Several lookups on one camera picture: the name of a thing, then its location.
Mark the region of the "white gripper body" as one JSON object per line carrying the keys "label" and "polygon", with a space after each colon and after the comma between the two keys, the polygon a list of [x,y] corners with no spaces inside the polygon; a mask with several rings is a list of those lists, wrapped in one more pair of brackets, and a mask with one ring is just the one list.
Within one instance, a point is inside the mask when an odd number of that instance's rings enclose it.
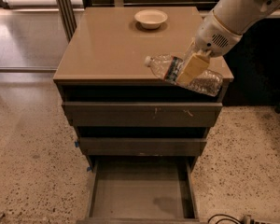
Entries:
{"label": "white gripper body", "polygon": [[227,54],[242,38],[226,28],[211,11],[200,25],[195,36],[195,49],[209,51],[211,57]]}

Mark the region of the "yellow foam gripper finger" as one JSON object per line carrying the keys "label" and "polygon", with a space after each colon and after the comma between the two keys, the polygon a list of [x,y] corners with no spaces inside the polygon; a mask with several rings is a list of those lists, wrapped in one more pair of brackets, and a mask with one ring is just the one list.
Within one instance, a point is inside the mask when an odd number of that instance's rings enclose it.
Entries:
{"label": "yellow foam gripper finger", "polygon": [[197,53],[199,48],[196,46],[195,39],[192,39],[184,53],[184,60],[187,61],[193,54]]}
{"label": "yellow foam gripper finger", "polygon": [[183,64],[175,82],[179,85],[186,86],[201,75],[209,66],[210,58],[200,52],[192,53]]}

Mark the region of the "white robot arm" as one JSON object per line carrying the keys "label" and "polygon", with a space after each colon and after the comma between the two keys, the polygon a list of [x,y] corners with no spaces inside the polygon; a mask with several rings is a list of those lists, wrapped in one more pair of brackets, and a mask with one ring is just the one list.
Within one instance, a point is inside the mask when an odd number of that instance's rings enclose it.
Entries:
{"label": "white robot arm", "polygon": [[280,0],[219,0],[203,19],[184,63],[175,72],[175,83],[188,86],[193,81],[220,85],[220,74],[208,69],[210,59],[228,53],[257,21],[280,8]]}

